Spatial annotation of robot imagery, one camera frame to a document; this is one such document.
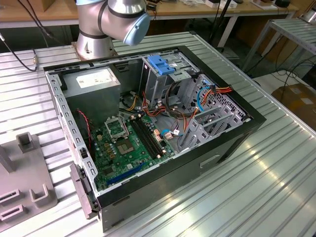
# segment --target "motherboard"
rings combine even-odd
[[[148,115],[105,122],[91,132],[94,139],[97,189],[122,181],[174,155]]]

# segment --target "workbench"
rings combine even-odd
[[[297,64],[298,60],[304,54],[305,50],[316,55],[316,26],[302,19],[282,19],[282,20],[269,20],[262,29],[259,37],[248,53],[242,70],[245,71],[255,55],[261,42],[264,40],[268,32],[273,29],[276,31],[275,36],[271,39],[271,42],[263,52],[265,55],[271,50],[275,42],[280,36],[285,36],[289,40],[295,42],[300,47],[300,52],[296,56],[296,60],[293,61],[291,66]]]
[[[236,8],[229,8],[225,17],[230,17],[223,36],[218,47],[223,47],[240,16],[262,16],[262,15],[286,15],[286,18],[292,18],[298,10],[297,7],[290,4],[288,8],[278,8],[263,10],[250,2],[244,0],[244,3],[238,4]],[[217,8],[209,7],[205,4],[188,6],[178,1],[159,2],[157,4],[157,14],[147,11],[152,19],[170,20],[170,19],[192,19],[192,18],[212,18],[216,16]],[[77,25],[78,13],[74,0],[56,0],[45,12],[39,12],[38,17],[44,26]],[[35,27],[27,12],[21,7],[6,7],[0,9],[0,29],[1,28],[19,28]]]
[[[198,35],[145,37],[135,46],[115,40],[120,54],[186,45],[231,84],[267,121],[223,163],[112,228],[107,236],[307,236],[316,231],[316,133]],[[86,220],[70,178],[72,157],[42,68],[78,61],[72,46],[36,50],[40,67],[24,69],[0,54],[0,144],[37,134],[58,204],[1,237],[101,237],[97,218]],[[31,50],[17,53],[31,66]]]

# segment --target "gray plastic holder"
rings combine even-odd
[[[0,145],[0,232],[57,204],[36,135]]]

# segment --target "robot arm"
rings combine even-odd
[[[136,45],[150,23],[143,0],[77,0],[80,34],[77,52],[84,59],[111,56],[111,38]]]

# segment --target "slotted aluminum surface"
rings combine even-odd
[[[151,36],[135,47],[119,41],[114,45],[119,54],[186,45],[267,121],[227,161],[104,235],[311,237],[315,233],[316,141],[308,127],[272,103],[196,35]],[[38,54],[41,67],[78,61],[70,46],[41,49]],[[31,65],[31,51],[18,55]],[[59,200],[52,209],[0,236],[103,236],[96,218],[85,219],[75,193],[69,175],[72,158],[42,69],[30,73],[9,53],[1,54],[0,62],[0,143],[25,131],[37,134]]]
[[[302,19],[282,19],[271,21],[270,26],[304,49],[316,54],[316,25]]]

